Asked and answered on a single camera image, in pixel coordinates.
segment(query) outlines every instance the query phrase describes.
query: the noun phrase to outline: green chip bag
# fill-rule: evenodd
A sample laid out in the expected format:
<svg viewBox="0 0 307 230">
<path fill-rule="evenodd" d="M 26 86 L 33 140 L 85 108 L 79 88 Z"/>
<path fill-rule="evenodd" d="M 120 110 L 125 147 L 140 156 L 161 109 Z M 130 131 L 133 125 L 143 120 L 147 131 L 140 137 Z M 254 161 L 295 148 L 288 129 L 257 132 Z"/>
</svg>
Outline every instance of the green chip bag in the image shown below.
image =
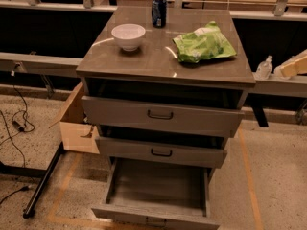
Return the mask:
<svg viewBox="0 0 307 230">
<path fill-rule="evenodd" d="M 203 59 L 228 58 L 237 54 L 215 21 L 192 33 L 179 35 L 173 41 L 177 45 L 179 62 L 198 63 Z"/>
</svg>

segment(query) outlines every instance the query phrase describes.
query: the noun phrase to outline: cabinet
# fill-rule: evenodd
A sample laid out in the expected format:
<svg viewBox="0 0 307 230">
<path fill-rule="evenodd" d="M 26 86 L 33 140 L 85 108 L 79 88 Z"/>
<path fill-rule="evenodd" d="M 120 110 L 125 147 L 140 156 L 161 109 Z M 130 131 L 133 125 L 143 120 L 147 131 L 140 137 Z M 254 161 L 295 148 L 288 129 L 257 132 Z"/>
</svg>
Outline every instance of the cabinet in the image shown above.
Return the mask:
<svg viewBox="0 0 307 230">
<path fill-rule="evenodd" d="M 77 68 L 83 109 L 99 130 L 110 164 L 96 217 L 170 227 L 217 229 L 208 186 L 226 157 L 227 139 L 243 118 L 255 84 L 228 11 L 168 10 L 165 28 L 150 8 L 119 8 Z M 172 38 L 215 20 L 236 49 L 234 58 L 180 64 Z M 110 31 L 122 23 L 147 30 L 141 47 L 119 49 Z"/>
</svg>

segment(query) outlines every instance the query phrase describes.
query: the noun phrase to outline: concrete floor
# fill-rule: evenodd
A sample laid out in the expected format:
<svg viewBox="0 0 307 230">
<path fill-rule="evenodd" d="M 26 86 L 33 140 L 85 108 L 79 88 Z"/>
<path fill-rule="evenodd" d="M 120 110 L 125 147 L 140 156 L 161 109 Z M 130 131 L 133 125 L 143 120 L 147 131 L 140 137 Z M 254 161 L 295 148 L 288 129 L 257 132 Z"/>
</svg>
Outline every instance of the concrete floor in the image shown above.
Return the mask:
<svg viewBox="0 0 307 230">
<path fill-rule="evenodd" d="M 46 169 L 60 143 L 59 125 L 49 127 L 69 93 L 50 100 L 41 89 L 21 89 L 28 104 L 32 133 L 12 138 L 25 156 L 26 167 Z M 25 105 L 8 86 L 0 85 L 0 109 L 11 134 L 12 115 Z M 294 113 L 267 111 L 269 127 L 259 127 L 252 113 L 229 140 L 228 156 L 210 185 L 211 218 L 221 230 L 303 230 L 307 226 L 307 126 L 295 123 Z M 0 117 L 0 143 L 8 137 Z M 0 160 L 22 166 L 23 158 L 10 141 L 0 146 Z M 0 205 L 0 229 L 156 229 L 95 218 L 91 206 L 102 202 L 108 167 L 99 154 L 67 151 L 35 207 L 22 217 L 34 189 L 12 195 Z M 37 179 L 0 174 L 0 200 Z"/>
</svg>

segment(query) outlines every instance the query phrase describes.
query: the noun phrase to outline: dark blue can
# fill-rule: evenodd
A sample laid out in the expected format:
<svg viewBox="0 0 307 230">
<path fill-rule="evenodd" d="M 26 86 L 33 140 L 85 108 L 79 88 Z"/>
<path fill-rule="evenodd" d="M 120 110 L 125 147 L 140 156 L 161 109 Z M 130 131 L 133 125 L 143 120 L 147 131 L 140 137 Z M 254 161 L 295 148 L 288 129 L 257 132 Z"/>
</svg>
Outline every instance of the dark blue can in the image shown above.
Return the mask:
<svg viewBox="0 0 307 230">
<path fill-rule="evenodd" d="M 164 27 L 166 24 L 166 0 L 153 0 L 152 22 L 155 27 Z"/>
</svg>

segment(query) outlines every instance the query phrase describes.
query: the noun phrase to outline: clear plastic bottle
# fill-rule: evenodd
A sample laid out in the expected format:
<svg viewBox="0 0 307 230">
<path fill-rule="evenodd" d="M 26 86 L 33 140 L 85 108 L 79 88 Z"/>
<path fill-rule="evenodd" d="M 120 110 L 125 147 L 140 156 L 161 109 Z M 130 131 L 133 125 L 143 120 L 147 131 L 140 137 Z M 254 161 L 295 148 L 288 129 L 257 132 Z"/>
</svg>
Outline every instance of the clear plastic bottle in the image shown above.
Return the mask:
<svg viewBox="0 0 307 230">
<path fill-rule="evenodd" d="M 266 80 L 272 70 L 272 56 L 268 56 L 265 61 L 262 61 L 257 68 L 256 77 L 260 80 Z"/>
</svg>

